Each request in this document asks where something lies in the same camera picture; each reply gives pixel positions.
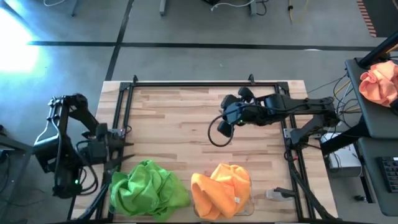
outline black metal frame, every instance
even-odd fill
[[[115,109],[115,114],[114,114],[114,119],[113,119],[113,128],[118,128],[120,110],[121,110],[123,95],[124,95],[125,91],[128,90],[128,96],[127,96],[127,102],[126,102],[126,111],[125,111],[124,119],[123,119],[123,127],[127,128],[129,112],[130,112],[130,107],[131,107],[131,103],[132,103],[132,94],[133,94],[134,88],[135,87],[162,87],[162,86],[167,86],[167,87],[264,86],[264,87],[273,87],[276,93],[286,94],[286,95],[290,96],[289,86],[288,86],[287,82],[255,82],[253,75],[250,75],[248,81],[246,81],[246,82],[228,82],[228,81],[225,81],[225,82],[138,82],[137,77],[134,76],[133,82],[121,82],[120,83],[118,102],[116,103],[116,109]],[[289,119],[290,119],[292,128],[296,128],[296,122],[295,122],[294,115],[290,116]],[[287,124],[286,124],[285,120],[281,121],[281,128],[282,129],[287,128]],[[289,155],[292,155],[292,151],[287,147],[286,144],[285,144],[285,150]],[[118,157],[123,156],[123,149],[118,151],[117,156]],[[301,178],[309,186],[307,171],[305,170],[304,158],[303,158],[303,154],[301,151],[297,151],[297,157],[298,157],[298,165],[300,167]],[[296,207],[296,212],[297,212],[297,218],[298,218],[298,221],[300,221],[300,220],[304,219],[304,214],[303,214],[303,210],[302,210],[302,204],[300,201],[299,187],[298,187],[296,180],[292,176],[292,169],[290,169],[291,166],[294,166],[294,164],[291,162],[288,162],[288,166],[289,166],[289,172],[290,172],[290,179],[292,182],[292,190],[295,192],[294,201],[295,201],[295,207]],[[75,199],[76,199],[76,197],[74,197],[71,202],[67,220],[71,220],[72,211],[73,211],[74,204],[75,204]],[[306,203],[307,203],[307,208],[308,208],[309,219],[311,219],[311,220],[316,219],[314,208],[311,205],[307,196],[306,196]],[[110,212],[112,210],[112,208],[109,209],[108,216],[106,218],[102,218],[103,217],[103,205],[104,205],[104,198],[98,204],[98,208],[97,208],[97,212],[96,212],[94,221],[97,221],[98,223],[99,222],[113,222],[113,213]]]

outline orange towel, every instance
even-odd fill
[[[250,176],[240,166],[219,164],[211,177],[193,174],[191,190],[200,218],[232,218],[250,197]]]
[[[368,100],[390,107],[398,93],[398,65],[393,61],[377,63],[361,75],[359,92]]]

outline keyboard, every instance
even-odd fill
[[[377,163],[390,193],[398,193],[398,157],[378,157]]]

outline wooden tabletop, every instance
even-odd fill
[[[301,80],[287,81],[292,98],[305,98],[307,92]],[[104,82],[99,99],[96,119],[112,126],[120,82]],[[274,93],[273,87],[250,87],[256,96]],[[223,222],[292,222],[297,221],[294,201],[273,202],[264,196],[267,189],[282,187],[291,189],[287,161],[280,123],[258,127],[245,125],[234,132],[234,138],[226,147],[215,147],[207,138],[210,121],[220,114],[221,100],[227,94],[237,95],[238,87],[142,87],[134,88],[129,125],[132,131],[126,141],[133,146],[125,147],[124,155],[135,154],[123,162],[121,170],[129,173],[145,159],[152,159],[164,169],[173,171],[190,191],[193,173],[210,174],[219,163],[243,166],[252,181],[254,213],[250,216],[235,216]],[[127,93],[124,95],[120,124],[123,121]],[[311,116],[296,116],[297,126],[303,126]],[[219,144],[226,141],[216,131],[211,131]],[[320,203],[337,217],[322,153],[308,147],[303,150],[310,188]],[[94,167],[97,176],[102,176],[103,165]],[[91,184],[90,172],[85,185]],[[96,194],[77,197],[72,218],[82,214]],[[303,193],[302,207],[307,214]],[[108,214],[108,197],[104,206],[104,217]],[[127,217],[115,214],[116,222],[150,222],[146,216]],[[200,222],[190,207],[177,210],[168,222]]]

